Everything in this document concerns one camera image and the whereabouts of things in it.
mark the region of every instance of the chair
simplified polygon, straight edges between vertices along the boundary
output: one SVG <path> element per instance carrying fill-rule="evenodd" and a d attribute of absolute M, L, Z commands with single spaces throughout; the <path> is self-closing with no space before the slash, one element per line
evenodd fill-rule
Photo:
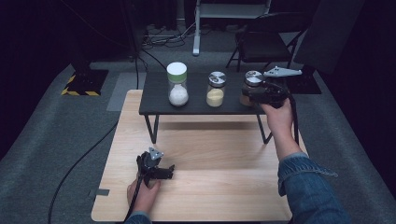
<path fill-rule="evenodd" d="M 311 24 L 312 18 L 303 12 L 277 12 L 253 19 L 244 31 L 235 34 L 236 48 L 228 61 L 237 60 L 239 72 L 244 63 L 288 62 L 290 67 L 299 37 Z M 291 33 L 292 40 L 286 44 L 280 34 Z"/>

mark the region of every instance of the black wall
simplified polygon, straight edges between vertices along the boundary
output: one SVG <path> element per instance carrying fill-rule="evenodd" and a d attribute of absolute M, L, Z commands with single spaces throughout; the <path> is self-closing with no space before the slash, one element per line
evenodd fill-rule
<path fill-rule="evenodd" d="M 366 0 L 334 73 L 321 76 L 396 197 L 393 8 L 390 1 Z"/>
<path fill-rule="evenodd" d="M 2 1 L 0 158 L 68 62 L 39 1 Z"/>
<path fill-rule="evenodd" d="M 134 14 L 127 25 L 132 35 L 127 33 L 118 0 L 64 0 L 83 20 L 57 0 L 0 1 L 0 159 L 52 80 L 71 63 L 48 2 L 59 7 L 55 14 L 66 21 L 77 40 L 74 44 L 79 50 L 74 52 L 80 51 L 86 63 L 119 55 L 127 60 L 141 46 L 135 42 L 143 41 L 148 22 L 144 15 L 149 15 L 145 0 L 130 1 Z"/>

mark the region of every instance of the small jar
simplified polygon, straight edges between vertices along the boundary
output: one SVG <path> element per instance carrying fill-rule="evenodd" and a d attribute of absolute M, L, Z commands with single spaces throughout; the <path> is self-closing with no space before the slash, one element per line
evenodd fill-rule
<path fill-rule="evenodd" d="M 187 66 L 184 63 L 170 63 L 166 67 L 168 74 L 168 97 L 169 102 L 175 106 L 181 106 L 189 101 L 187 92 Z"/>
<path fill-rule="evenodd" d="M 226 76 L 222 72 L 212 72 L 209 75 L 206 102 L 208 105 L 217 107 L 221 106 L 225 93 Z"/>
<path fill-rule="evenodd" d="M 244 84 L 242 86 L 242 94 L 239 98 L 239 102 L 242 105 L 253 106 L 254 102 L 250 101 L 250 98 L 246 95 L 246 92 L 259 87 L 264 80 L 264 75 L 258 71 L 248 71 L 245 74 Z"/>

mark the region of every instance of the denim jacket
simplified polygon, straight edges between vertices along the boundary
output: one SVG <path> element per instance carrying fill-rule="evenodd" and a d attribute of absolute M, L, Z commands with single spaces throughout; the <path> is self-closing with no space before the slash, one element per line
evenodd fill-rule
<path fill-rule="evenodd" d="M 294 224 L 350 223 L 332 187 L 321 175 L 337 174 L 311 161 L 303 152 L 289 155 L 279 163 L 277 175 L 280 196 L 288 195 Z M 149 215 L 133 212 L 127 224 L 151 224 Z"/>

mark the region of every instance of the gray carpet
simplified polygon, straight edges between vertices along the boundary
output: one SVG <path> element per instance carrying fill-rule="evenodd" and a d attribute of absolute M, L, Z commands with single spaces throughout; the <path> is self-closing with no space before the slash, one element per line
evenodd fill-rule
<path fill-rule="evenodd" d="M 180 61 L 191 72 L 235 71 L 235 66 L 224 68 L 233 51 L 232 32 L 204 35 L 199 57 L 191 55 L 192 37 L 178 48 L 146 49 L 161 63 Z M 146 53 L 141 52 L 140 56 L 148 64 L 148 76 L 150 72 L 164 72 Z M 243 64 L 241 71 L 261 67 Z M 48 222 L 52 197 L 64 175 L 117 122 L 123 93 L 136 87 L 134 63 L 92 63 L 92 68 L 110 71 L 102 95 L 62 96 L 61 91 L 73 73 L 73 68 L 67 67 L 49 86 L 21 135 L 1 160 L 1 223 Z M 143 82 L 146 69 L 140 60 L 138 70 Z M 311 158 L 339 174 L 329 180 L 353 223 L 396 223 L 396 202 L 326 85 L 318 74 L 315 79 L 322 94 L 295 95 L 300 131 Z M 51 223 L 94 223 L 91 193 L 99 186 L 113 134 L 66 178 L 53 206 Z"/>

